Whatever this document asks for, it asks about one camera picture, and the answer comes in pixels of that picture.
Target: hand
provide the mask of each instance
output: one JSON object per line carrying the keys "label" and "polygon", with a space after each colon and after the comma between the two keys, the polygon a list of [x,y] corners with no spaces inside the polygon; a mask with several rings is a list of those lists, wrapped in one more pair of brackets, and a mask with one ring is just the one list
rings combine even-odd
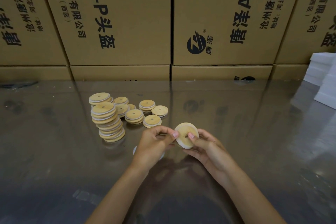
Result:
{"label": "hand", "polygon": [[[166,133],[167,136],[159,140],[156,136],[159,133]],[[165,150],[173,147],[171,143],[178,137],[179,132],[164,126],[155,126],[146,129],[142,133],[140,142],[136,148],[131,166],[148,171],[159,161]]]}
{"label": "hand", "polygon": [[228,171],[238,167],[221,142],[204,129],[198,129],[200,138],[188,133],[195,145],[185,153],[198,159],[212,177],[222,186],[228,181]]}

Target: person's right hand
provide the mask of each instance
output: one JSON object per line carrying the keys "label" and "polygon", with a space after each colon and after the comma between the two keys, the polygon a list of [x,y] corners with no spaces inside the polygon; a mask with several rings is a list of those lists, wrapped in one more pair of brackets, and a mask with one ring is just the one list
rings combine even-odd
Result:
{"label": "person's right hand", "polygon": [[228,172],[238,166],[216,137],[204,129],[198,129],[198,133],[200,138],[188,133],[195,146],[183,151],[198,159],[212,177],[224,186],[229,181]]}

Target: metal table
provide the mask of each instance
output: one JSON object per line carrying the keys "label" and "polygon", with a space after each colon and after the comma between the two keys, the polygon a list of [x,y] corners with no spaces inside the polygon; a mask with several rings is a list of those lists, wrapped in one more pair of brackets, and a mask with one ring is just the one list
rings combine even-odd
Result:
{"label": "metal table", "polygon": [[[0,89],[0,224],[83,223],[132,160],[140,125],[102,141],[97,92],[169,108],[162,124],[213,133],[288,223],[336,220],[336,115],[307,82],[39,82]],[[242,223],[179,147],[150,171],[125,223]]]}

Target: bare arm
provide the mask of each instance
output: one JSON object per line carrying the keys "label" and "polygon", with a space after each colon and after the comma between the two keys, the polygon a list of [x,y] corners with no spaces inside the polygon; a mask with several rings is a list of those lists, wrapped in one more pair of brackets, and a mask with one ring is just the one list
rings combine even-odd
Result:
{"label": "bare arm", "polygon": [[244,222],[286,224],[220,141],[203,129],[198,131],[201,139],[189,133],[188,137],[195,146],[192,150],[184,151],[197,158],[226,189]]}
{"label": "bare arm", "polygon": [[[156,138],[158,133],[167,133],[168,135],[164,140],[158,140]],[[145,130],[137,146],[132,164],[100,202],[86,224],[121,224],[149,170],[177,136],[177,131],[164,126]]]}

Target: stack of white foam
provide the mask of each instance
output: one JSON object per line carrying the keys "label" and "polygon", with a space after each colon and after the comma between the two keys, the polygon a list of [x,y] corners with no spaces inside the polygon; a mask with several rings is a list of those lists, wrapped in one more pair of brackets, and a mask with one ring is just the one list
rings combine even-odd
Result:
{"label": "stack of white foam", "polygon": [[330,62],[330,69],[322,81],[322,85],[315,100],[336,109],[336,54],[330,54],[325,58],[325,62]]}
{"label": "stack of white foam", "polygon": [[313,53],[310,58],[310,64],[304,77],[304,81],[321,86],[323,79],[331,68],[334,57],[335,53]]}

